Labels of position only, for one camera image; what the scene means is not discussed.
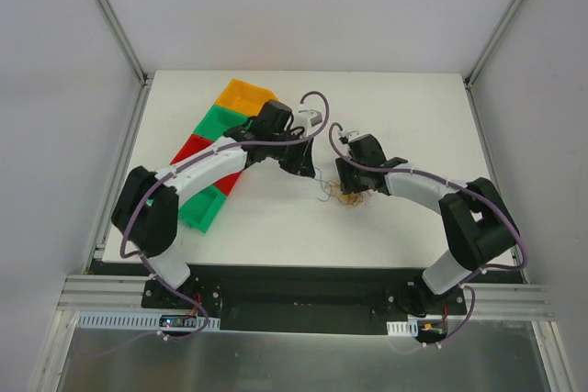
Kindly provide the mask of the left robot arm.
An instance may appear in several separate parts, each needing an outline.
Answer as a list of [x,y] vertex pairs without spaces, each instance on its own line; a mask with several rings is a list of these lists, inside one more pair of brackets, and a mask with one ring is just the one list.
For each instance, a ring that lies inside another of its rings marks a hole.
[[266,159],[277,161],[289,174],[314,177],[312,142],[327,115],[306,106],[293,111],[270,100],[258,115],[227,129],[203,151],[158,171],[143,166],[130,171],[111,222],[122,234],[123,245],[135,245],[173,308],[187,307],[195,290],[177,245],[180,209],[219,180]]

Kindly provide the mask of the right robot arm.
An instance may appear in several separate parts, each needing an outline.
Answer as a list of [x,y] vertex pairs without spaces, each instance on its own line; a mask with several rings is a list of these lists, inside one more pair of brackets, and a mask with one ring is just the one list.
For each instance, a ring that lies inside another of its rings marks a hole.
[[447,250],[395,296],[404,313],[420,318],[435,313],[445,305],[450,291],[488,268],[521,268],[492,263],[520,245],[520,233],[490,180],[480,177],[459,184],[403,158],[388,159],[371,134],[340,129],[337,138],[346,147],[335,160],[343,194],[372,191],[403,198],[442,219]]

